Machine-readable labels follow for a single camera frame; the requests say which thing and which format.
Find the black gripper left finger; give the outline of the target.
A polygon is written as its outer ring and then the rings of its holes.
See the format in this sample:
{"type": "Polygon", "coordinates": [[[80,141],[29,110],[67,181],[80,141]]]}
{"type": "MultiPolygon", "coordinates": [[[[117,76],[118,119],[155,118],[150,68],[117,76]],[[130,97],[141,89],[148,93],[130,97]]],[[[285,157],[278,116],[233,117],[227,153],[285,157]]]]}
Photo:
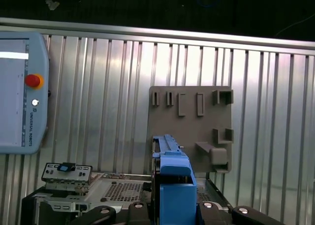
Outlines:
{"type": "Polygon", "coordinates": [[[134,202],[127,209],[117,212],[110,206],[98,206],[72,220],[71,225],[150,225],[148,206],[144,202],[134,202]]]}

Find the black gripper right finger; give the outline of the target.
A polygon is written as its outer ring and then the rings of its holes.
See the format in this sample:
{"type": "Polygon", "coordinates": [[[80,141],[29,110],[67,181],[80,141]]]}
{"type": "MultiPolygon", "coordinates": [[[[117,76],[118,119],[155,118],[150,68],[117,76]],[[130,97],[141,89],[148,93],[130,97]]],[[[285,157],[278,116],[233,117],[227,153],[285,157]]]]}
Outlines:
{"type": "Polygon", "coordinates": [[[248,206],[224,211],[213,202],[200,203],[196,210],[197,225],[279,225],[280,222],[248,206]]]}

